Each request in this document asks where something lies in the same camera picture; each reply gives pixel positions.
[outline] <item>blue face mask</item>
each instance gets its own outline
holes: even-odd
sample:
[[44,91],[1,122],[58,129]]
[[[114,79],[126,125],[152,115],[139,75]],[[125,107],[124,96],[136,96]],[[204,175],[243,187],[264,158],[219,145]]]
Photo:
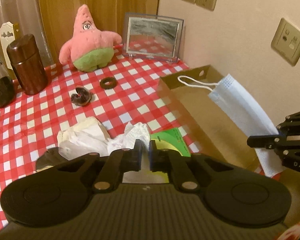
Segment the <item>blue face mask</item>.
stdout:
[[[185,78],[192,80],[195,84],[186,83]],[[209,98],[228,115],[247,137],[278,134],[266,112],[230,74],[218,83],[203,83],[187,76],[179,76],[178,80],[190,87],[210,90]],[[255,150],[266,176],[272,177],[283,171],[281,160],[273,150],[261,148]]]

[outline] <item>jar with dark contents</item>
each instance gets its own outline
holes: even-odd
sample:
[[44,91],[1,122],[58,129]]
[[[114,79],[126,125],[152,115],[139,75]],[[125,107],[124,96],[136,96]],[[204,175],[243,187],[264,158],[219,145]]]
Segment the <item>jar with dark contents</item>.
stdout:
[[0,61],[0,108],[10,104],[14,100],[15,94],[12,79]]
[[19,84],[27,95],[32,96],[45,89],[48,78],[32,34],[10,43],[7,54]]

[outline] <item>white elastic string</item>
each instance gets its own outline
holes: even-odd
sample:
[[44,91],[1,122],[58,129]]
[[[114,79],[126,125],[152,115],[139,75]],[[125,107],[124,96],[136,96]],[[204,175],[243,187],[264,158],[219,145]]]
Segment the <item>white elastic string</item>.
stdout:
[[[182,81],[180,78],[188,78],[188,79],[190,79],[190,80],[192,80],[192,81],[194,81],[194,82],[196,82],[196,83],[198,83],[200,85],[191,85],[191,84],[188,84],[187,82]],[[188,76],[178,76],[178,80],[179,80],[180,83],[182,83],[182,84],[184,84],[184,85],[186,85],[188,87],[204,88],[204,89],[207,89],[209,91],[212,91],[213,89],[210,88],[210,87],[207,87],[207,86],[217,86],[218,85],[218,83],[204,83],[204,82],[200,82],[200,81],[195,80],[195,79],[193,79],[191,77],[188,77]]]

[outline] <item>stuffed animal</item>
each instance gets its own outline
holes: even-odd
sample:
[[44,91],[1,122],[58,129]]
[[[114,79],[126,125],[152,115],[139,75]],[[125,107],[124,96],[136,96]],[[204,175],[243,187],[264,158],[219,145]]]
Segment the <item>stuffed animal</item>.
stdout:
[[94,71],[111,61],[113,46],[121,42],[122,38],[118,33],[97,29],[88,6],[84,4],[75,17],[72,39],[60,50],[59,61],[63,65],[72,61],[80,71]]

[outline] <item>tablecloth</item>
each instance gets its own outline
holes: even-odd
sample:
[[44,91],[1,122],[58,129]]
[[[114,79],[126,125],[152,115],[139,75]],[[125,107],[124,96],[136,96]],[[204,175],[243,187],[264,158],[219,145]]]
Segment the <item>tablecloth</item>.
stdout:
[[[151,132],[178,127],[190,151],[198,151],[156,94],[160,76],[186,68],[182,61],[129,60],[121,47],[108,67],[91,73],[79,72],[72,64],[47,67],[51,82],[45,90],[34,96],[19,91],[12,104],[0,109],[0,194],[12,181],[34,173],[37,158],[57,145],[59,130],[89,116],[98,118],[112,138],[123,133],[129,121],[147,123]],[[118,85],[103,90],[99,82],[108,76],[114,76]],[[88,106],[74,106],[70,101],[78,85],[93,93]],[[7,223],[0,206],[0,229]]]

